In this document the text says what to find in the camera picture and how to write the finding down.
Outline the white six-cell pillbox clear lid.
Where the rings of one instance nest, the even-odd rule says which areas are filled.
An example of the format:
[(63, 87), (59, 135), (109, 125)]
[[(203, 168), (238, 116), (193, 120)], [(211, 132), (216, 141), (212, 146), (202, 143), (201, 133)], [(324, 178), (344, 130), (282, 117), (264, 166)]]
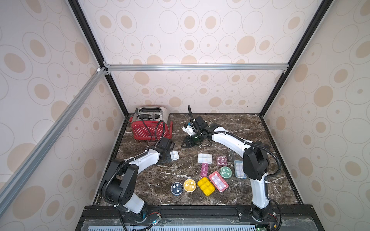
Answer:
[(178, 151), (171, 151), (170, 152), (171, 161), (175, 161), (179, 159)]

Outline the magenta pillbox clear lid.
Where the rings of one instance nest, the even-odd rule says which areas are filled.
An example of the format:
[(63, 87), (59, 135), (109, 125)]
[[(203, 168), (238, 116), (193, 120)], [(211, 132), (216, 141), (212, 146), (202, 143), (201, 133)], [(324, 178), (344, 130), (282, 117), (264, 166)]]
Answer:
[(226, 156), (217, 156), (216, 157), (216, 163), (217, 163), (217, 166), (227, 166), (228, 165), (228, 161), (227, 161), (227, 157)]

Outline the small clear grey pillbox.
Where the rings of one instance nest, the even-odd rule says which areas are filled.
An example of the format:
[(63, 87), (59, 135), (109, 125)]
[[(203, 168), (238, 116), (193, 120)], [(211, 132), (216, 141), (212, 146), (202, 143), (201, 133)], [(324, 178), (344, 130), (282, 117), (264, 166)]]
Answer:
[(233, 150), (231, 149), (228, 149), (227, 150), (227, 159), (228, 159), (228, 162), (233, 162), (237, 159), (237, 153), (235, 153)]

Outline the green round pillbox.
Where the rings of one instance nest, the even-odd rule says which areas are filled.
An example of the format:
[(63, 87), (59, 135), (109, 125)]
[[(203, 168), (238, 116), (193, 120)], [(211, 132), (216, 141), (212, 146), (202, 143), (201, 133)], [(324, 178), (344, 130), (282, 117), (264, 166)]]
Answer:
[(227, 166), (221, 167), (219, 172), (224, 179), (229, 179), (233, 176), (232, 170)]

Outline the light blue rectangular pillbox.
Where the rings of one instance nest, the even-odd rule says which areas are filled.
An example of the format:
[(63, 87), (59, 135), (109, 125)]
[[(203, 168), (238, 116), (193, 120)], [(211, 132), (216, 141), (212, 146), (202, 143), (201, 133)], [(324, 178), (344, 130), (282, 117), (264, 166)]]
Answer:
[(243, 161), (241, 160), (235, 160), (234, 161), (234, 169), (235, 169), (235, 177), (236, 178), (241, 178), (241, 179), (246, 179), (247, 176), (245, 175), (243, 171)]

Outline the dark blue round pillbox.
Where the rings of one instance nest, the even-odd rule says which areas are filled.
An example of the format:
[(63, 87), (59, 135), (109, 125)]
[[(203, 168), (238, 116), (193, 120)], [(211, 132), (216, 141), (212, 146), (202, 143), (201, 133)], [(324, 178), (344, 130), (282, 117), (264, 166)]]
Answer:
[(171, 186), (171, 193), (175, 196), (181, 195), (183, 192), (183, 185), (180, 182), (175, 182)]

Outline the yellow round pillbox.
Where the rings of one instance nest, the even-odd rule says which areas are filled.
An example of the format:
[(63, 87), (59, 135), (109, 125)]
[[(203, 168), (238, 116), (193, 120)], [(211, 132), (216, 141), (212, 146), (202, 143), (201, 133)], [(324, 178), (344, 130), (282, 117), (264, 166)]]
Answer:
[(187, 179), (184, 181), (183, 187), (186, 192), (193, 192), (196, 189), (196, 183), (193, 179)]

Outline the yellow lidded rectangular pillbox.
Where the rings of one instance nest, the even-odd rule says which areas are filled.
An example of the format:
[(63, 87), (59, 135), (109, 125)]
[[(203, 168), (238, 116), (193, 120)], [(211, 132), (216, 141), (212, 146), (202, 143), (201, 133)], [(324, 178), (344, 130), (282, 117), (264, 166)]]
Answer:
[(197, 185), (207, 197), (215, 191), (214, 185), (206, 177), (203, 177), (201, 180), (199, 180)]

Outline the red rectangular pillbox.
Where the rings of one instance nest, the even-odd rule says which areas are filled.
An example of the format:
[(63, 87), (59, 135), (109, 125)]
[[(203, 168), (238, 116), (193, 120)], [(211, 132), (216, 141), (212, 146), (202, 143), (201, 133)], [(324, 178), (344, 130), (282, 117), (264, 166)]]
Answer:
[(211, 173), (209, 179), (219, 192), (224, 192), (229, 187), (227, 182), (217, 171)]

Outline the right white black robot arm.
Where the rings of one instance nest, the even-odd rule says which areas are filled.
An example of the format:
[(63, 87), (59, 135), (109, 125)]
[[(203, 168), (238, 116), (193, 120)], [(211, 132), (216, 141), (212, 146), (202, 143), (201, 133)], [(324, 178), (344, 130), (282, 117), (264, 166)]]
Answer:
[(194, 117), (188, 106), (190, 122), (184, 124), (183, 131), (188, 135), (182, 143), (183, 148), (201, 144), (204, 140), (220, 143), (242, 157), (242, 170), (251, 181), (251, 214), (257, 221), (263, 221), (273, 212), (268, 195), (267, 180), (280, 174), (281, 162), (260, 141), (252, 142), (233, 134), (216, 123), (207, 123), (201, 116)]

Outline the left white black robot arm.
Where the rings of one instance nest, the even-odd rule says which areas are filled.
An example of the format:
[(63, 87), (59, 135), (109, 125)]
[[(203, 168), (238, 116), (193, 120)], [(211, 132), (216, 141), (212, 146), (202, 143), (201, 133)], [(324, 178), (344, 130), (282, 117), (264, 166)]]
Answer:
[(174, 142), (165, 137), (166, 123), (160, 120), (154, 135), (156, 142), (142, 153), (125, 160), (114, 159), (108, 167), (99, 193), (105, 202), (120, 211), (128, 211), (142, 217), (146, 216), (147, 203), (135, 194), (135, 186), (139, 173), (156, 164), (166, 164), (173, 161), (171, 152)]

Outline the red and silver toaster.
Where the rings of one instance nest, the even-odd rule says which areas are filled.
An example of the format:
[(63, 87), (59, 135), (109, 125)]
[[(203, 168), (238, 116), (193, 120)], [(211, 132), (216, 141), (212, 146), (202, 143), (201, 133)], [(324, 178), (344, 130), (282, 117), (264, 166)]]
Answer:
[(159, 141), (162, 137), (171, 139), (173, 122), (170, 112), (161, 106), (140, 106), (130, 118), (134, 139)]

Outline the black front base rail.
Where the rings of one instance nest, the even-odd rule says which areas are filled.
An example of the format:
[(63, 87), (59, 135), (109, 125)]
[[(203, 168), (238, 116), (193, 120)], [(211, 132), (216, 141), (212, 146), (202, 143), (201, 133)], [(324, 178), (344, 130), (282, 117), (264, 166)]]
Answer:
[(255, 221), (250, 206), (150, 206), (144, 221), (114, 207), (88, 206), (77, 231), (322, 231), (312, 205), (273, 207), (264, 221)]

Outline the rear aluminium frame rail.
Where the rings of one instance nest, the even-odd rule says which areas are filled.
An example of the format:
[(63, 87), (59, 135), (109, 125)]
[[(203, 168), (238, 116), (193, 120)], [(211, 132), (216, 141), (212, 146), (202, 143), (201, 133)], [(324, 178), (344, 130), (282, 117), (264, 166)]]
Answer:
[(238, 71), (238, 70), (287, 70), (287, 63), (252, 64), (107, 64), (114, 71)]

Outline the aluminium frame rail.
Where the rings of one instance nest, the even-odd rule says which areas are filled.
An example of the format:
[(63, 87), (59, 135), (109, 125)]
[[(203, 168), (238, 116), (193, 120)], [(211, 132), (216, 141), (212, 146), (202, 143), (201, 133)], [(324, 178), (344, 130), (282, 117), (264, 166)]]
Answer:
[(102, 66), (94, 73), (94, 75), (84, 85), (83, 89), (67, 106), (58, 120), (50, 127), (41, 141), (35, 146), (30, 155), (25, 159), (25, 161), (23, 161), (22, 165), (12, 175), (8, 183), (1, 191), (1, 216), (3, 216), (7, 211), (10, 204), (17, 197), (21, 189), (27, 183), (31, 175), (48, 154), (52, 146), (60, 137), (61, 133), (65, 130), (67, 125), (70, 123), (80, 107), (84, 104), (94, 87), (106, 74), (106, 72), (107, 68)]
[(252, 64), (107, 64), (114, 71), (238, 71), (238, 70), (287, 70), (287, 63)]

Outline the left aluminium frame rail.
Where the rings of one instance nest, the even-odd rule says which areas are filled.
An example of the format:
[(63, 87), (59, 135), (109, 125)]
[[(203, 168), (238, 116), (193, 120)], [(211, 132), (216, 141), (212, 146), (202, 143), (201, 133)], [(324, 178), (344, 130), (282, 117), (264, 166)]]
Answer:
[(52, 146), (60, 137), (61, 133), (65, 130), (67, 125), (70, 123), (80, 107), (84, 104), (94, 87), (106, 74), (106, 72), (107, 68), (102, 66), (94, 73), (94, 75), (84, 85), (83, 89), (67, 106), (58, 120), (50, 127), (41, 141), (35, 146), (30, 155), (25, 159), (25, 161), (23, 161), (22, 165), (12, 175), (8, 183), (1, 191), (1, 216), (3, 216), (7, 211), (10, 204), (17, 197), (21, 189), (27, 183), (31, 175), (48, 154)]

